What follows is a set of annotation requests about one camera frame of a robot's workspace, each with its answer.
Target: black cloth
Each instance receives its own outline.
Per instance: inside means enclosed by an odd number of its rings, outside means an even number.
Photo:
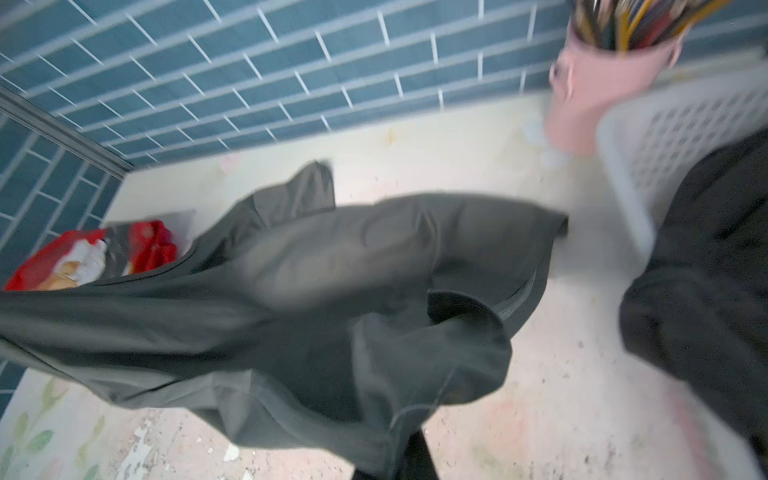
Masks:
[[[630,352],[690,383],[768,452],[768,130],[685,177],[645,273],[624,295]]]
[[[0,294],[0,356],[118,406],[188,408],[238,445],[324,448],[392,478],[437,406],[504,382],[564,224],[474,195],[336,208],[311,164],[174,263]]]

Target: blue tile wall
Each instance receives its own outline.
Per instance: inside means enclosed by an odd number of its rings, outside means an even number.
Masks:
[[[66,230],[97,228],[119,180],[0,115],[0,286]],[[0,359],[0,416],[25,369]]]
[[[565,0],[0,3],[0,84],[135,167],[548,88],[569,18]],[[766,36],[768,2],[736,0],[681,61]]]

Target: laundry basket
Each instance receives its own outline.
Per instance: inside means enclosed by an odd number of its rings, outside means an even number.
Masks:
[[[643,261],[690,168],[712,150],[766,124],[766,61],[653,91],[603,116],[598,152]]]

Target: pink pencil cup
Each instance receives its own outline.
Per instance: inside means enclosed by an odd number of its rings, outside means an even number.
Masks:
[[[685,33],[618,54],[582,42],[568,26],[565,46],[549,71],[552,100],[544,120],[549,141],[572,154],[593,154],[594,132],[615,102],[646,91],[680,57]]]

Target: concrete floor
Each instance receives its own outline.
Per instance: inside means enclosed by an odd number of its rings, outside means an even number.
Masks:
[[[526,138],[524,127],[541,120],[544,104],[540,96],[496,101],[138,172],[124,182],[108,220],[195,210],[194,236],[239,198],[312,159],[332,164],[338,204],[450,190],[564,210],[570,233],[555,246],[540,306],[512,339],[506,383],[470,405],[440,408],[425,425],[440,477],[727,478],[711,440],[711,428],[720,427],[702,420],[677,382],[621,347],[617,306],[641,263],[599,160],[550,155]],[[22,412],[39,409],[47,381],[26,375],[0,438],[10,438]],[[35,428],[53,425],[55,434],[18,478],[94,480],[87,477],[93,465],[95,478],[117,480],[347,479],[353,470],[323,451],[237,450],[184,410],[124,411],[79,386],[54,387],[68,391]]]

